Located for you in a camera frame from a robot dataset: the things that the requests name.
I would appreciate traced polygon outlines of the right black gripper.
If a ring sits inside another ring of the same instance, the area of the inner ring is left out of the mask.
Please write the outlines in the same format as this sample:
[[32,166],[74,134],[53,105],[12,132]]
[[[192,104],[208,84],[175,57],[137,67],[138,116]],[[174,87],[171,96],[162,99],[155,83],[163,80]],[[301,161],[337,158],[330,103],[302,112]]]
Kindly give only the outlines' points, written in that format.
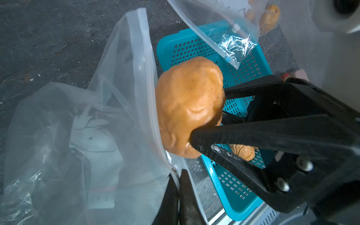
[[[302,79],[263,77],[246,86],[259,99],[252,119],[198,128],[193,147],[279,212],[307,203],[318,224],[359,224],[359,113]],[[230,144],[259,150],[246,161]]]

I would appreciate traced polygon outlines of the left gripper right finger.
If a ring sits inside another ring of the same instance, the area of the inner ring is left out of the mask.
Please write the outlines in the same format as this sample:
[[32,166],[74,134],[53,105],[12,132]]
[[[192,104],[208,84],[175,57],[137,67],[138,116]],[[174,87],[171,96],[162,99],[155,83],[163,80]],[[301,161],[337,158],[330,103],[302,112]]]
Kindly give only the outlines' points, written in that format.
[[180,225],[206,225],[197,198],[191,183],[190,175],[186,169],[182,169],[180,176]]

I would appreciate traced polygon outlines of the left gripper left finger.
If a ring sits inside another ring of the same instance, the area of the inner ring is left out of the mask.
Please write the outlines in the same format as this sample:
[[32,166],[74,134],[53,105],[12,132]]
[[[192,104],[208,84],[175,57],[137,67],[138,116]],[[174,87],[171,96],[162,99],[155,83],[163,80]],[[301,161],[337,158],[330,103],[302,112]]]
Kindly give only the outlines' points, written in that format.
[[152,225],[178,225],[178,204],[179,191],[172,175],[169,175],[169,182],[162,203]]

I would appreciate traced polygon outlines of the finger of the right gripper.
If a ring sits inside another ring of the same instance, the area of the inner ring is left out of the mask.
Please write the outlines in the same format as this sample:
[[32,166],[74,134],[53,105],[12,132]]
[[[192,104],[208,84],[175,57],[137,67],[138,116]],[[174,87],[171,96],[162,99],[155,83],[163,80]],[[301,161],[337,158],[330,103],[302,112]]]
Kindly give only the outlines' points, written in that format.
[[277,76],[268,75],[225,89],[225,97],[229,100],[260,96],[265,100],[275,100],[283,85],[283,80]]

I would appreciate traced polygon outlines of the clear plastic bag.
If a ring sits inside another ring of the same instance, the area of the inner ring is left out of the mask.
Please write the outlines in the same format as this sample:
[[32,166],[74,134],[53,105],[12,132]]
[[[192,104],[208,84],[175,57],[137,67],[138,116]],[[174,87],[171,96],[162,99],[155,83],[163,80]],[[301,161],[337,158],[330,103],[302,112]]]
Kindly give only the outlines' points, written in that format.
[[238,69],[257,46],[267,1],[169,1],[206,44]]
[[152,225],[169,175],[180,194],[188,171],[162,145],[157,83],[139,8],[115,25],[87,89],[50,82],[20,101],[6,140],[1,224]]

